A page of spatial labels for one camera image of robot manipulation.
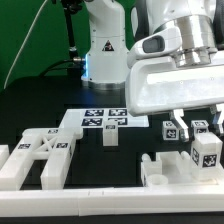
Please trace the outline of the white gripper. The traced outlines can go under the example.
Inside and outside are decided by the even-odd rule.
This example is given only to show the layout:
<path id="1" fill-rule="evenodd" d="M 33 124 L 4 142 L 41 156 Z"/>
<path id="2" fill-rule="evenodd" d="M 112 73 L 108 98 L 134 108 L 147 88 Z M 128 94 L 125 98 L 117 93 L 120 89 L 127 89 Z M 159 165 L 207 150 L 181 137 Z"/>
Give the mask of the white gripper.
<path id="1" fill-rule="evenodd" d="M 169 56 L 140 60 L 127 77 L 125 97 L 132 116 L 171 111 L 170 120 L 183 142 L 189 141 L 189 131 L 182 109 L 212 105 L 212 124 L 224 135 L 224 54 L 213 54 L 211 64 L 184 68 L 177 68 Z"/>

